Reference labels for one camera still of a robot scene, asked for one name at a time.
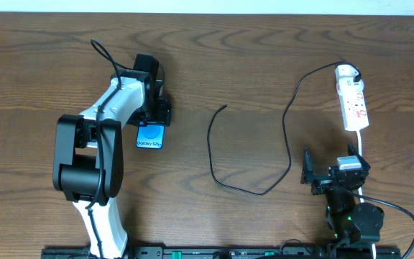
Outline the blue Samsung Galaxy smartphone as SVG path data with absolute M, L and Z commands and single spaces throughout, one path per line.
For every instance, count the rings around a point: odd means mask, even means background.
M 136 146 L 143 149 L 160 150 L 163 147 L 165 126 L 147 125 L 139 127 Z

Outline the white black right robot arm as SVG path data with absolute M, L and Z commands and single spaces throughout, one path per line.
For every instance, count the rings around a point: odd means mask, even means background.
M 337 158 L 325 174 L 317 174 L 308 149 L 303 151 L 303 169 L 300 182 L 311 186 L 313 195 L 324 195 L 326 216 L 336 241 L 328 246 L 332 257 L 338 249 L 355 247 L 368 252 L 380 241 L 384 211 L 374 204 L 355 201 L 355 191 L 362 187 L 369 175 L 370 165 L 352 144 L 348 155 Z

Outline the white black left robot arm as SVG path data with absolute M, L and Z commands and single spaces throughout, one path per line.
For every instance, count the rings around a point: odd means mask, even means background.
M 138 148 L 162 149 L 171 103 L 161 96 L 160 68 L 153 56 L 138 54 L 132 68 L 116 66 L 109 88 L 94 105 L 57 121 L 53 186 L 82 216 L 91 244 L 44 249 L 42 258 L 128 256 L 129 236 L 116 199 L 124 176 L 122 131 L 133 125 Z

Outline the white power strip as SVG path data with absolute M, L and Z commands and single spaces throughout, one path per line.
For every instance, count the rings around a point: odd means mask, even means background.
M 339 95 L 344 129 L 360 131 L 369 126 L 367 108 L 362 91 L 346 90 Z

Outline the white USB wall charger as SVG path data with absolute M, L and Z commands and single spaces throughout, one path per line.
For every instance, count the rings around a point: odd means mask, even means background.
M 339 96 L 363 92 L 364 82 L 361 73 L 352 65 L 342 64 L 335 69 L 336 91 Z

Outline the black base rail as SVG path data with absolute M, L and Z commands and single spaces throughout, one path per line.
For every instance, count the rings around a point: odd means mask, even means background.
M 376 258 L 401 258 L 397 248 L 376 248 Z M 183 247 L 131 247 L 127 248 L 121 258 L 129 259 L 251 259 L 251 258 L 371 258 L 370 251 L 364 248 L 339 248 L 331 257 L 331 253 L 322 247 L 302 245 L 284 246 L 284 248 L 183 248 Z M 41 251 L 40 258 L 98 258 L 88 248 L 46 248 Z

